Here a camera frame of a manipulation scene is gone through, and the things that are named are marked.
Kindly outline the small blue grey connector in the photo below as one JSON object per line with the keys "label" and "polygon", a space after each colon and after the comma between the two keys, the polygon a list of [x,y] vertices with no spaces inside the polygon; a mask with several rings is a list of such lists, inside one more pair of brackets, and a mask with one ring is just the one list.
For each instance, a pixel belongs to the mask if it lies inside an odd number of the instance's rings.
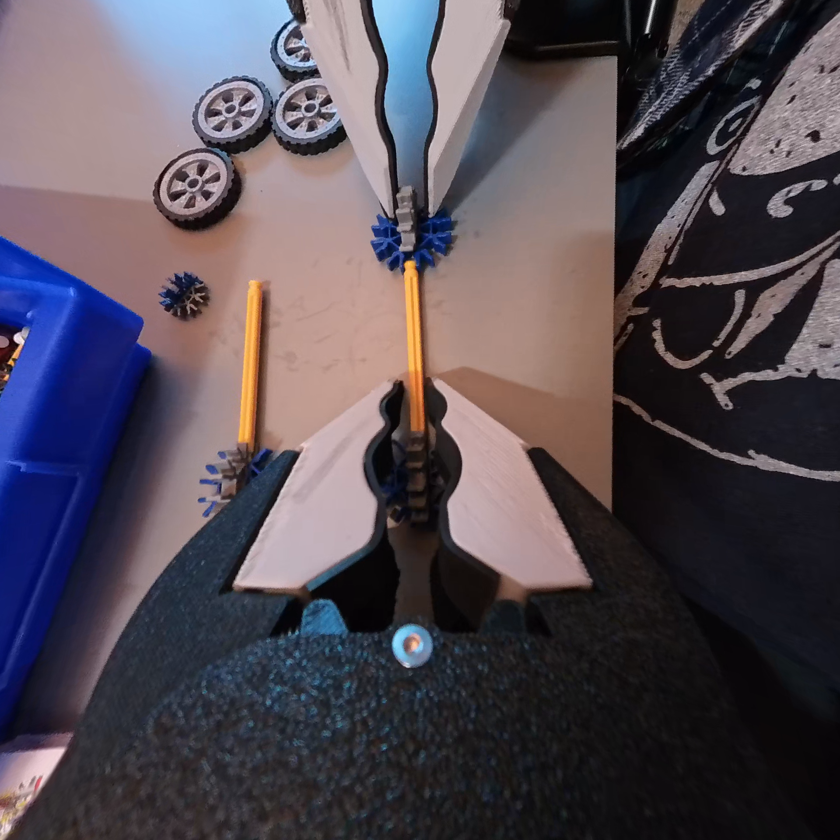
{"label": "small blue grey connector", "polygon": [[210,300],[207,284],[192,272],[175,273],[159,292],[163,310],[180,320],[200,315]]}

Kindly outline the white instruction booklet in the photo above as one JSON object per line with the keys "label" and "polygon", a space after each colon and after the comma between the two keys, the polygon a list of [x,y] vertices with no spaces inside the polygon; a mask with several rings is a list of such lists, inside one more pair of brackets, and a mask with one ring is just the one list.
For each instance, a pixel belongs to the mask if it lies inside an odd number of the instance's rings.
{"label": "white instruction booklet", "polygon": [[71,732],[25,734],[1,746],[1,838],[23,818],[73,739]]}

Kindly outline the yellow plastic rod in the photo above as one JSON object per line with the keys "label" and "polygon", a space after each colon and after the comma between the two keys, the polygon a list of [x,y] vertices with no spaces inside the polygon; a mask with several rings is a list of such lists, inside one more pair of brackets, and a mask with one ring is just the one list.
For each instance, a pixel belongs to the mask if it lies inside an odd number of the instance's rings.
{"label": "yellow plastic rod", "polygon": [[245,344],[238,419],[238,446],[250,454],[256,451],[256,419],[259,389],[259,355],[263,306],[263,283],[248,283]]}
{"label": "yellow plastic rod", "polygon": [[417,263],[408,259],[403,267],[406,304],[407,380],[409,423],[413,434],[426,432],[424,349],[420,275]]}

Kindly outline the blue plastic bin with pieces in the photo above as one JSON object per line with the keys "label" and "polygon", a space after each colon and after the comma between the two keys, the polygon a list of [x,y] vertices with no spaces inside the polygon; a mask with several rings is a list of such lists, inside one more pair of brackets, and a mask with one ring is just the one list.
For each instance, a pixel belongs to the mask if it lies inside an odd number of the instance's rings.
{"label": "blue plastic bin with pieces", "polygon": [[151,352],[141,316],[5,238],[1,316],[29,329],[1,399],[5,739]]}

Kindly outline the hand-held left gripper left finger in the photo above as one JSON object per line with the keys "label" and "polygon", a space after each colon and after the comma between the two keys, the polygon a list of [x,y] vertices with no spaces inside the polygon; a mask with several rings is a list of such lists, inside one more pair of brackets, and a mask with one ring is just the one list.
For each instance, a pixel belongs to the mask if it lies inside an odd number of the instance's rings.
{"label": "hand-held left gripper left finger", "polygon": [[385,531],[403,384],[388,380],[307,439],[234,579],[239,592],[313,592]]}

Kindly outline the blue grey connector hub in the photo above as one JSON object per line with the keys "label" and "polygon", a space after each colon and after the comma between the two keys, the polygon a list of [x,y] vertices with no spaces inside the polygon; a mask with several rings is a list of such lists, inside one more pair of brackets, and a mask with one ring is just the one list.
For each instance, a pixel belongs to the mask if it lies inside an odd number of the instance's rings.
{"label": "blue grey connector hub", "polygon": [[197,502],[203,506],[203,518],[211,518],[226,508],[247,484],[266,468],[274,452],[270,448],[254,451],[240,442],[235,448],[217,452],[217,461],[206,465],[206,474],[199,479],[203,495]]}
{"label": "blue grey connector hub", "polygon": [[432,468],[426,432],[411,431],[406,441],[392,440],[392,468],[382,491],[387,524],[426,527],[433,517]]}
{"label": "blue grey connector hub", "polygon": [[410,185],[401,188],[395,199],[395,217],[377,215],[371,227],[375,257],[389,270],[404,270],[409,260],[419,270],[434,267],[436,257],[446,256],[454,243],[454,220],[445,209],[431,216],[425,213]]}

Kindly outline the grey toy wheel black tyre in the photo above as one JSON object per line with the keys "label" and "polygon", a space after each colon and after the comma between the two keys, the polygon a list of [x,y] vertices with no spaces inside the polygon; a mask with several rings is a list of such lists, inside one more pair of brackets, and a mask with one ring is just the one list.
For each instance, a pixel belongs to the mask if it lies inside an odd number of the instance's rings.
{"label": "grey toy wheel black tyre", "polygon": [[320,77],[296,82],[280,94],[272,109],[271,129],[282,148],[298,155],[321,154],[347,138]]}
{"label": "grey toy wheel black tyre", "polygon": [[206,147],[237,154],[255,148],[271,132],[274,100],[260,80],[236,76],[205,90],[192,112],[192,125]]}
{"label": "grey toy wheel black tyre", "polygon": [[319,77],[319,68],[301,32],[299,22],[291,18],[275,33],[269,55],[282,77],[295,83]]}
{"label": "grey toy wheel black tyre", "polygon": [[152,195],[156,209],[168,222],[185,230],[201,230],[232,212],[242,185],[230,154],[201,148],[170,161],[158,175]]}

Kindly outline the person's dark printed t-shirt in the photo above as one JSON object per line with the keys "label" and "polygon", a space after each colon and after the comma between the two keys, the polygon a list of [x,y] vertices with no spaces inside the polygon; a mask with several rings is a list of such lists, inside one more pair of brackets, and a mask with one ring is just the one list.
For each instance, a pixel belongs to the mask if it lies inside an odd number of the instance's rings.
{"label": "person's dark printed t-shirt", "polygon": [[838,838],[839,2],[619,179],[613,509]]}

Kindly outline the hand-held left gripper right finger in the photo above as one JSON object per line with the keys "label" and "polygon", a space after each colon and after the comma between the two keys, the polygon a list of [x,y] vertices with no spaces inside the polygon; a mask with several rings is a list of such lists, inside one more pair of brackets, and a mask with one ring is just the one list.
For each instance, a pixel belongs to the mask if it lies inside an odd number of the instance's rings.
{"label": "hand-held left gripper right finger", "polygon": [[590,590],[525,441],[437,377],[427,381],[427,410],[448,472],[439,513],[448,550],[496,576],[495,600]]}

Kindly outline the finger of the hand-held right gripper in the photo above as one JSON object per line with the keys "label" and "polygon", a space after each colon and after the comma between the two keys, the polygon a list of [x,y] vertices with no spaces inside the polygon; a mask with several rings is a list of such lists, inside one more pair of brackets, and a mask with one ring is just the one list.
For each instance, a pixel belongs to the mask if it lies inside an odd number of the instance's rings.
{"label": "finger of the hand-held right gripper", "polygon": [[508,36],[512,2],[441,1],[427,58],[433,115],[423,153],[426,209],[454,180]]}
{"label": "finger of the hand-held right gripper", "polygon": [[389,67],[372,1],[305,1],[303,35],[362,170],[384,209],[396,202],[396,147],[385,116]]}

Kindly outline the person's plaid overshirt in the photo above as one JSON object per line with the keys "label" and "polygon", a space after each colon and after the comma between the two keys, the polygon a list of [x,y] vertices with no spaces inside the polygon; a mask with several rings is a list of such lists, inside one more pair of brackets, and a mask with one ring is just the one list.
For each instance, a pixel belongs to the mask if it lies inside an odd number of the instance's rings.
{"label": "person's plaid overshirt", "polygon": [[705,109],[755,77],[821,2],[704,2],[649,79],[616,144],[619,177],[651,168]]}

